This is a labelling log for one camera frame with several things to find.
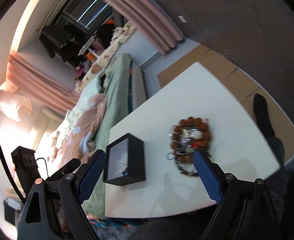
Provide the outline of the black jewelry box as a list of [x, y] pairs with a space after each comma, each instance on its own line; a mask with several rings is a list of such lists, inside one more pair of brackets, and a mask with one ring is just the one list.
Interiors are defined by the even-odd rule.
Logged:
[[106, 148], [103, 182], [116, 186], [146, 180], [144, 142], [127, 133]]

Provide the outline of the pink curtain left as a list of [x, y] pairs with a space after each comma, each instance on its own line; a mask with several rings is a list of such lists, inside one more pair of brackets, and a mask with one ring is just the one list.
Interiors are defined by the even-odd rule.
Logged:
[[14, 51], [9, 53], [6, 79], [27, 96], [62, 115], [72, 109], [80, 97], [79, 93], [36, 69]]

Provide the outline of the brown cardboard sheet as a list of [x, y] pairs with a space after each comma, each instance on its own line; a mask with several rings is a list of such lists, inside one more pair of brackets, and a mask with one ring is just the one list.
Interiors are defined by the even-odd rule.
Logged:
[[255, 118], [253, 113], [254, 95], [259, 93], [264, 96], [275, 135], [282, 140], [285, 149], [284, 160], [286, 163], [292, 161], [294, 159], [294, 125], [289, 117], [261, 85], [238, 66], [210, 48], [199, 44], [163, 70], [157, 76], [160, 86], [166, 86], [195, 62], [202, 64], [217, 77], [252, 118]]

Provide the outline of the white wall switch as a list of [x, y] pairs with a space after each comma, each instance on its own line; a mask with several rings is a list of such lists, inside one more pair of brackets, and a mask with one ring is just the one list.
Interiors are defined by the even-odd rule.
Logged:
[[186, 23], [186, 19], [183, 17], [183, 16], [178, 16], [179, 20], [182, 22], [182, 23]]

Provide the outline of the pink floral blanket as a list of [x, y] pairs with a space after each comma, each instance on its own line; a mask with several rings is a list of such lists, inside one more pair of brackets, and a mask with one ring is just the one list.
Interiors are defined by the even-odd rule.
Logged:
[[95, 149], [92, 139], [102, 123], [106, 107], [107, 96], [99, 93], [92, 98], [86, 111], [75, 119], [75, 123], [63, 120], [52, 134], [53, 152], [48, 161], [59, 168], [73, 158], [79, 159], [82, 164], [88, 162]]

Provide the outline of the person's black-socked foot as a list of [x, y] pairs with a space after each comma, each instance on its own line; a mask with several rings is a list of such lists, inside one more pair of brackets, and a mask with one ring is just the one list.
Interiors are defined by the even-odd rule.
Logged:
[[264, 96], [259, 93], [254, 95], [253, 111], [256, 124], [268, 143], [275, 139], [275, 132], [269, 118], [268, 105]]

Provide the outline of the green bed sheet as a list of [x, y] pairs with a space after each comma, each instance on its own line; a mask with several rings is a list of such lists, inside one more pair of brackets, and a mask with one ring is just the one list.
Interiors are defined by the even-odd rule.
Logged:
[[[101, 125], [93, 138], [97, 150], [106, 150], [111, 128], [129, 114], [128, 96], [132, 61], [131, 55], [122, 54], [106, 68], [107, 86], [104, 94], [107, 96], [107, 107]], [[103, 176], [98, 179], [90, 198], [84, 201], [82, 208], [86, 214], [106, 219]]]

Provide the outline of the white bed frame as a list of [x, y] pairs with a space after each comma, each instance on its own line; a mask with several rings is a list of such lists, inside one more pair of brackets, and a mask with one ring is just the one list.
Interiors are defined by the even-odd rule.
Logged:
[[146, 99], [143, 73], [141, 69], [134, 64], [132, 67], [132, 109], [136, 110]]

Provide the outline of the floral cream pillow quilt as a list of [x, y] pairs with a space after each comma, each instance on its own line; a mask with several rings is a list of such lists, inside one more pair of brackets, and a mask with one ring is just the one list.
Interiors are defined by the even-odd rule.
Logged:
[[100, 53], [96, 60], [94, 60], [82, 80], [76, 83], [75, 91], [77, 93], [81, 94], [88, 83], [97, 76], [98, 72], [107, 67], [117, 50], [129, 39], [135, 30], [136, 26], [129, 21], [124, 26], [116, 27], [112, 31], [112, 37], [107, 44], [107, 48]]

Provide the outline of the black hanging clothes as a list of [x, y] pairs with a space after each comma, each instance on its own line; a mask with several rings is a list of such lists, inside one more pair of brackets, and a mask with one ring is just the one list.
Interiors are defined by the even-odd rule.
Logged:
[[76, 37], [64, 29], [47, 25], [42, 28], [39, 41], [50, 58], [58, 55], [64, 62], [79, 55], [79, 43]]

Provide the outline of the pink curtain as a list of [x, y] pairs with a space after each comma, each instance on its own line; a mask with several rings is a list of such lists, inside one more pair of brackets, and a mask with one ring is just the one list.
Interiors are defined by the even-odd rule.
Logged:
[[14, 51], [9, 53], [6, 79], [27, 96], [62, 115], [72, 109], [80, 97], [79, 93], [36, 69]]
[[184, 39], [182, 31], [154, 0], [104, 0], [131, 21], [161, 54]]

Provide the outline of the pink curtain right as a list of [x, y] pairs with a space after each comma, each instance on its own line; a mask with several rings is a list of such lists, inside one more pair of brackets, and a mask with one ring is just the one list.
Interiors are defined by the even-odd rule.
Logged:
[[182, 31], [154, 0], [104, 0], [131, 21], [161, 54], [184, 39]]

